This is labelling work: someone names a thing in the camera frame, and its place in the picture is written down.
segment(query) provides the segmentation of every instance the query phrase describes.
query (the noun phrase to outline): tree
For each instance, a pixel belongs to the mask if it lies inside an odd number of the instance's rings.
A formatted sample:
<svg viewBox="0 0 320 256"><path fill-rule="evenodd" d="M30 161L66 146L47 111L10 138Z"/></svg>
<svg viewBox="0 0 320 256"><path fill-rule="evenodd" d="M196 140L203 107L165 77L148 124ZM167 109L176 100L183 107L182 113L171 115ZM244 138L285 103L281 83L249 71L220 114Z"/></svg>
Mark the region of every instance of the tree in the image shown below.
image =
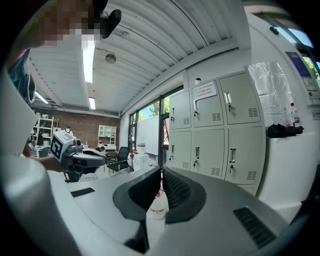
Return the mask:
<svg viewBox="0 0 320 256"><path fill-rule="evenodd" d="M159 115L159 107L160 107L159 101L153 103L149 107L149 110L151 112L150 117L155 117ZM170 109L170 99L167 97L164 99L164 113L169 113L169 109Z"/></svg>
<svg viewBox="0 0 320 256"><path fill-rule="evenodd" d="M139 121L145 120L145 114L144 113L139 113Z"/></svg>
<svg viewBox="0 0 320 256"><path fill-rule="evenodd" d="M316 70L315 65L312 63L312 61L308 57L303 57L304 61L308 64L309 68L311 69L315 79L319 78L319 74Z"/></svg>

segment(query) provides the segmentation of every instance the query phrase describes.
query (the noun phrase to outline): office chair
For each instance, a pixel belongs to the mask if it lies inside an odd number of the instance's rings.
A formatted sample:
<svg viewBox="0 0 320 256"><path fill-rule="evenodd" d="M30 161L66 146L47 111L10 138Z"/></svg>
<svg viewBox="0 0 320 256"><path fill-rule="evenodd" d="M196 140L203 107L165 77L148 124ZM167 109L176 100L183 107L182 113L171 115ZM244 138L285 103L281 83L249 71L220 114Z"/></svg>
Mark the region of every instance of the office chair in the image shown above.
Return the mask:
<svg viewBox="0 0 320 256"><path fill-rule="evenodd" d="M119 172L121 174L120 170L124 168L128 168L128 154L129 154L129 148L127 146L122 146L119 150L118 155L115 158L110 158L109 163L107 167L109 168L109 176L110 175L110 169L112 170L112 173Z"/></svg>

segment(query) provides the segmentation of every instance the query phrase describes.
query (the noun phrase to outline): locker cabinet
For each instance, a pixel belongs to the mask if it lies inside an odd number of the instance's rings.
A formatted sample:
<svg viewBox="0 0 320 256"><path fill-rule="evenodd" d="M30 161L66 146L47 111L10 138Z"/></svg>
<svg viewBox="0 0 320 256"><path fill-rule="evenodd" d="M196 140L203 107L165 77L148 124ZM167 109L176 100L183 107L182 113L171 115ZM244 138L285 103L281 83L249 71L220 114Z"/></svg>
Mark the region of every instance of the locker cabinet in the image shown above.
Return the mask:
<svg viewBox="0 0 320 256"><path fill-rule="evenodd" d="M236 184L256 184L262 160L262 127L229 128L228 137L225 180Z"/></svg>
<svg viewBox="0 0 320 256"><path fill-rule="evenodd" d="M254 90L246 73L219 80L229 125L260 122Z"/></svg>
<svg viewBox="0 0 320 256"><path fill-rule="evenodd" d="M224 124L222 105L216 81L214 81L214 86L217 95L193 100L193 112L191 114L193 114L194 127L222 126Z"/></svg>
<svg viewBox="0 0 320 256"><path fill-rule="evenodd" d="M169 167L190 170L191 131L172 131L169 145Z"/></svg>
<svg viewBox="0 0 320 256"><path fill-rule="evenodd" d="M194 131L191 141L190 170L220 179L224 163L225 130Z"/></svg>
<svg viewBox="0 0 320 256"><path fill-rule="evenodd" d="M182 129L191 127L189 91L170 98L170 128Z"/></svg>

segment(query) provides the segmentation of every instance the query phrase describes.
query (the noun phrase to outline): brick wall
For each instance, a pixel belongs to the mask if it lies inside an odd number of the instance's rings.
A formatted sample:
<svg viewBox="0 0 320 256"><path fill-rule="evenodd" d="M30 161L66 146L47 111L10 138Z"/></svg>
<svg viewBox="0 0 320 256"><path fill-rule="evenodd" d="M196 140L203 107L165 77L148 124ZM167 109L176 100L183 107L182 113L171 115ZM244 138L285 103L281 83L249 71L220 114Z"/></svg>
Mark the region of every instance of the brick wall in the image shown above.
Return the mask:
<svg viewBox="0 0 320 256"><path fill-rule="evenodd" d="M96 148L98 146L98 130L99 125L102 126L115 126L116 138L115 145L119 150L119 131L120 131L120 119L112 117L104 117L91 114L78 114L56 110L46 110L39 108L32 108L35 113L49 115L49 118L59 119L58 127L64 130L67 126L71 127L73 135L82 141L83 144L89 144L90 148ZM100 140L108 144L109 138L100 138Z"/></svg>

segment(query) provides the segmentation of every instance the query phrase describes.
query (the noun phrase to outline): locker vent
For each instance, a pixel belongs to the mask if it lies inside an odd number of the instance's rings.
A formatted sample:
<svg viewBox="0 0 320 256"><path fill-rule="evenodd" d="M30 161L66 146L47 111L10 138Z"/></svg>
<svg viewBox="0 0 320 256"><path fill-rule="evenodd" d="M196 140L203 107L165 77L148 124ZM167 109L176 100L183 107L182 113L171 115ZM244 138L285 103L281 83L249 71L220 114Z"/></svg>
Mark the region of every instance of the locker vent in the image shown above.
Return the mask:
<svg viewBox="0 0 320 256"><path fill-rule="evenodd" d="M188 117L188 118L184 118L183 119L183 125L188 125L188 124L190 124L190 118Z"/></svg>
<svg viewBox="0 0 320 256"><path fill-rule="evenodd" d="M246 177L247 180L254 181L257 177L256 171L249 171L248 176Z"/></svg>
<svg viewBox="0 0 320 256"><path fill-rule="evenodd" d="M245 207L237 209L234 210L233 213L258 248L264 247L276 238L276 236L249 208Z"/></svg>
<svg viewBox="0 0 320 256"><path fill-rule="evenodd" d="M221 113L214 113L212 114L212 121L220 121L221 120Z"/></svg>
<svg viewBox="0 0 320 256"><path fill-rule="evenodd" d="M189 163L188 162L182 162L182 168L189 170Z"/></svg>
<svg viewBox="0 0 320 256"><path fill-rule="evenodd" d="M258 116L258 110L256 107L249 108L248 111L249 111L249 117L254 118Z"/></svg>
<svg viewBox="0 0 320 256"><path fill-rule="evenodd" d="M212 168L211 175L213 176L220 176L220 168Z"/></svg>

